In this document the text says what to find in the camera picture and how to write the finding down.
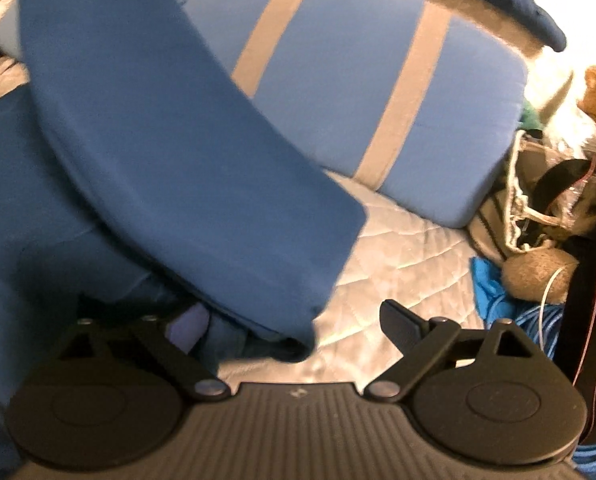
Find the dark blue sweatshirt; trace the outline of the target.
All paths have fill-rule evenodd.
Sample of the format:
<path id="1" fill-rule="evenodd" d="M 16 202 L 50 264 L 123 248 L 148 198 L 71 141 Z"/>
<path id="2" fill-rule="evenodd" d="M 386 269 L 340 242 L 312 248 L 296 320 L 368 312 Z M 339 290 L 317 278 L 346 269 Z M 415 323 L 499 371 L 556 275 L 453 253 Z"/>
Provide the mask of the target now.
<path id="1" fill-rule="evenodd" d="M 174 293 L 164 312 L 86 295 L 82 318 L 209 313 L 195 352 L 304 360 L 363 207 L 236 87 L 176 0 L 18 0 L 30 112 L 59 174 L 123 255 Z M 0 401 L 0 466 L 19 451 Z"/>

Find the right blue striped pillow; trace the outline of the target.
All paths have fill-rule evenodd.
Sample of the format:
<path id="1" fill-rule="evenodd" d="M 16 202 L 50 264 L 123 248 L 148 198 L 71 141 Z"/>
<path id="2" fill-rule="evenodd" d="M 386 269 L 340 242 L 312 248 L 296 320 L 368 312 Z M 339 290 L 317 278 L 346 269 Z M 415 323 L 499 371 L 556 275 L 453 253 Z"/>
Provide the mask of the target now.
<path id="1" fill-rule="evenodd" d="M 213 54 L 319 165 L 466 226 L 510 147 L 526 66 L 427 0 L 185 0 Z"/>

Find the striped canvas bag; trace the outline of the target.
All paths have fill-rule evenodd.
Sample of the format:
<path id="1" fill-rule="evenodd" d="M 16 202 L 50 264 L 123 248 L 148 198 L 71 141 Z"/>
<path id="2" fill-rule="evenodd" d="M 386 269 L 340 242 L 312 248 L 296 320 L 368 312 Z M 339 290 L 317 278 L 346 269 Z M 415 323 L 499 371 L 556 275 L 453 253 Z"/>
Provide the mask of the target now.
<path id="1" fill-rule="evenodd" d="M 515 133 L 502 174 L 467 226 L 476 251 L 495 266 L 514 255 L 552 247 L 554 240 L 545 230 L 566 226 L 560 214 L 552 214 L 550 206 L 540 206 L 534 197 L 550 163 L 564 160 L 537 135 L 537 130 Z"/>

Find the turquoise cloth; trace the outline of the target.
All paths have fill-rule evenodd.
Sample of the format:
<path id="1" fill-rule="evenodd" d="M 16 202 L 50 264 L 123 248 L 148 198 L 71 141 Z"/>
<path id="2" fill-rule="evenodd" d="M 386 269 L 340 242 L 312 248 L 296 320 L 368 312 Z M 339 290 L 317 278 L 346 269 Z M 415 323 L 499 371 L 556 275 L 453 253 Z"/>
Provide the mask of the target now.
<path id="1" fill-rule="evenodd" d="M 503 286 L 501 269 L 490 260 L 480 257 L 469 260 L 469 269 L 476 311 L 484 327 L 489 328 L 499 318 L 514 320 L 520 310 L 519 303 Z"/>

